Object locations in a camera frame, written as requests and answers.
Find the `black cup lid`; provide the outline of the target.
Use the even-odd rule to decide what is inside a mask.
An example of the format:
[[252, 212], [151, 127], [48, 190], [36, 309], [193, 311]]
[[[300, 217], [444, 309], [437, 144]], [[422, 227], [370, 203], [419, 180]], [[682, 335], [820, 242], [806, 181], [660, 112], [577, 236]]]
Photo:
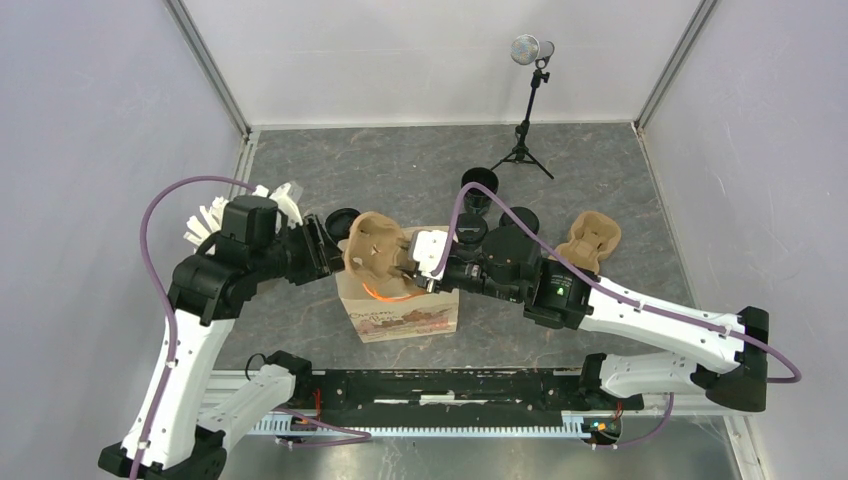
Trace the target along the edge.
[[[517, 216], [517, 218], [528, 227], [533, 234], [538, 234], [540, 231], [540, 220], [538, 216], [529, 208], [526, 207], [512, 207], [511, 211]], [[511, 226], [515, 225], [516, 222], [512, 217], [510, 217], [507, 213], [502, 213], [498, 225], [500, 227], [503, 226]]]
[[459, 244], [479, 246], [488, 231], [488, 223], [483, 216], [475, 213], [461, 213], [458, 216], [455, 236]]

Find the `paper takeout bag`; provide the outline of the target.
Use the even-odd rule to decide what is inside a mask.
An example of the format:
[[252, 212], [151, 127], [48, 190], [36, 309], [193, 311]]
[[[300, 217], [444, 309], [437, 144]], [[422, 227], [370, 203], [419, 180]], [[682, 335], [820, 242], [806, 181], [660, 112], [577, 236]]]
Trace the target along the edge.
[[[448, 232], [446, 226], [401, 228], [409, 240], [412, 233], [420, 229]], [[347, 240], [339, 242], [342, 252]], [[417, 275], [414, 270], [415, 266], [410, 274], [415, 289], [406, 295], [389, 297], [372, 292], [345, 268], [335, 275], [338, 297], [362, 342], [447, 334], [457, 330], [459, 293], [426, 293], [416, 285]]]

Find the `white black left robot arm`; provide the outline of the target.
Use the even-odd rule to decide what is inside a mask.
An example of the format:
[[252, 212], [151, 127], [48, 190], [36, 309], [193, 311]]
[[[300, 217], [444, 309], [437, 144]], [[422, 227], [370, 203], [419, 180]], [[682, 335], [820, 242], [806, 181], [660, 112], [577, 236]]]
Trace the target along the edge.
[[336, 244], [315, 215], [284, 193], [216, 198], [187, 220], [192, 255], [162, 293], [166, 328], [137, 419], [105, 447], [99, 467], [126, 479], [216, 479], [229, 451], [277, 405], [314, 394], [308, 361], [277, 352], [220, 406], [201, 409], [215, 361], [243, 306], [262, 283], [304, 285], [341, 270]]

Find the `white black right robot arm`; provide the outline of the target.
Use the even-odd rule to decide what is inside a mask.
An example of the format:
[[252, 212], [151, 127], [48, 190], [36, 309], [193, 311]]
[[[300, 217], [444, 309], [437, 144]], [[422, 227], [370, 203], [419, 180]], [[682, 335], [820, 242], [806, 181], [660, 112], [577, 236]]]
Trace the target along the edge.
[[478, 247], [440, 230], [413, 234], [416, 282], [430, 293], [455, 289], [522, 305], [525, 317], [552, 328], [600, 332], [656, 348], [654, 354], [586, 357], [580, 400], [602, 408], [614, 398], [703, 393], [722, 407], [759, 413], [767, 402], [769, 315], [748, 306], [715, 313], [642, 295], [588, 270], [546, 258], [517, 226], [498, 227]]

